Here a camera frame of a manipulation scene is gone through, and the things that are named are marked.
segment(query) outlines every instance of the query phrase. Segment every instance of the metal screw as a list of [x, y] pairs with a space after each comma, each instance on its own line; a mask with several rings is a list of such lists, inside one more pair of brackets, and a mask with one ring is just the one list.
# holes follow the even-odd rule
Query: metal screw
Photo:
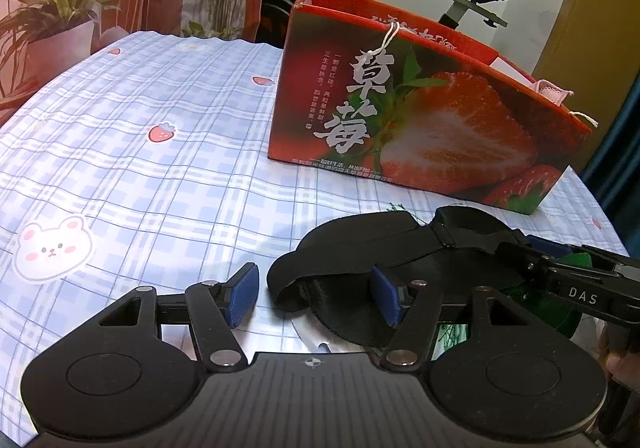
[[405, 367], [406, 365], [413, 365], [416, 361], [418, 361], [418, 355], [414, 351], [397, 349], [395, 351], [389, 352], [386, 355], [386, 360], [391, 364]]
[[219, 365], [220, 367], [233, 367], [242, 359], [242, 355], [237, 351], [222, 349], [221, 351], [216, 351], [211, 354], [209, 359], [211, 363]]

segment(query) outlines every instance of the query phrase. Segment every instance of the bunny face print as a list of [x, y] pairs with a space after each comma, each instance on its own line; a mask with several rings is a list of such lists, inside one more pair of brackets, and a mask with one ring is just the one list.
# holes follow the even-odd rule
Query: bunny face print
[[94, 251], [94, 237], [82, 215], [64, 219], [58, 227], [30, 222], [18, 237], [14, 271], [31, 283], [43, 283], [84, 266]]

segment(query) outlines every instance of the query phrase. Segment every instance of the strawberry gift box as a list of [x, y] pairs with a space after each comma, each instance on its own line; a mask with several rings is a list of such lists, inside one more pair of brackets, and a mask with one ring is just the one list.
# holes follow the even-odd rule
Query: strawberry gift box
[[269, 157], [532, 213], [590, 128], [497, 62], [380, 2], [297, 0]]

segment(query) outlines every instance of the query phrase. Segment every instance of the crosshair logo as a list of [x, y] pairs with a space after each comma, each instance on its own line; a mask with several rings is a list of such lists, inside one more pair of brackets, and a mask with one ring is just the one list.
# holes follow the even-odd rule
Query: crosshair logo
[[305, 365], [311, 368], [316, 368], [321, 363], [322, 362], [318, 358], [309, 358], [308, 360], [305, 360]]

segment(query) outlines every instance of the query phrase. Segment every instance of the checkered tablecloth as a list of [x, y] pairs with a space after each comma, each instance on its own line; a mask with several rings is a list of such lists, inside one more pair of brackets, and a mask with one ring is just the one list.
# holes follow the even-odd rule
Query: checkered tablecloth
[[[268, 160], [280, 57], [243, 41], [135, 33], [55, 79], [0, 129], [0, 430], [12, 439], [34, 433], [20, 401], [25, 366], [131, 288], [183, 291], [253, 261], [260, 296], [236, 331], [247, 356], [306, 352], [268, 298], [275, 258], [337, 217], [403, 205], [429, 221], [439, 206], [467, 204]], [[150, 142], [161, 123], [175, 126], [173, 138]], [[475, 206], [525, 233], [625, 253], [571, 170], [533, 216]], [[25, 226], [73, 215], [94, 241], [88, 261], [50, 281], [26, 280], [13, 261]], [[183, 330], [164, 336], [187, 348]]]

